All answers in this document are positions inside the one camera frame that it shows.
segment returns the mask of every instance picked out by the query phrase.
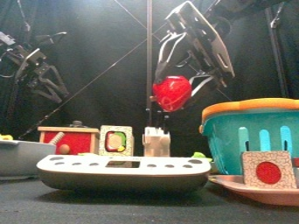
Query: small display screen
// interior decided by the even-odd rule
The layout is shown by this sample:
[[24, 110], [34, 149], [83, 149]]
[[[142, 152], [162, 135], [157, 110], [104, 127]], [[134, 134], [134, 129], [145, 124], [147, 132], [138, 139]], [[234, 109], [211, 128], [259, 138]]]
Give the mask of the small display screen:
[[139, 168], [139, 161], [108, 161], [107, 167], [112, 168]]

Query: plastic basket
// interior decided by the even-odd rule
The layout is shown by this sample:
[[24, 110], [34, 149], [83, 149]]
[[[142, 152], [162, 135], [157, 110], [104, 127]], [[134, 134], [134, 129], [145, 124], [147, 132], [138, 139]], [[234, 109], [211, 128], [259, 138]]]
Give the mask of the plastic basket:
[[298, 158], [299, 101], [263, 98], [215, 104], [202, 112], [201, 133], [223, 174], [242, 174], [243, 151], [290, 151]]

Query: toy apple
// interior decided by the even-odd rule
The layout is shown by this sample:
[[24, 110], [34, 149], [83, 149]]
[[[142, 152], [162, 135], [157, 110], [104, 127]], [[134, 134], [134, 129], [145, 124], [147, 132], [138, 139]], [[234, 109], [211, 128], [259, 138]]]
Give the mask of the toy apple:
[[162, 83], [154, 84], [154, 96], [167, 112], [174, 112], [193, 96], [193, 85], [182, 76], [167, 76]]

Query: black table surface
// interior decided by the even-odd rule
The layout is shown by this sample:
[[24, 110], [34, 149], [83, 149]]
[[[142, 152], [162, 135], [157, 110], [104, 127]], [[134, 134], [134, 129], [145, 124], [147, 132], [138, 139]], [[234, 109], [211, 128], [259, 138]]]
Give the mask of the black table surface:
[[299, 223], [299, 206], [262, 204], [207, 183], [197, 192], [74, 192], [0, 181], [0, 223]]

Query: small box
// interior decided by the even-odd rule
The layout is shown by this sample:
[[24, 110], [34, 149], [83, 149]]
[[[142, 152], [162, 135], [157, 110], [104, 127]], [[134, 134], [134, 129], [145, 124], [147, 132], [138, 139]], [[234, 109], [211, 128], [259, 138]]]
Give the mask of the small box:
[[99, 129], [39, 127], [40, 142], [48, 143], [63, 132], [64, 136], [56, 144], [55, 154], [78, 155], [79, 153], [99, 154]]

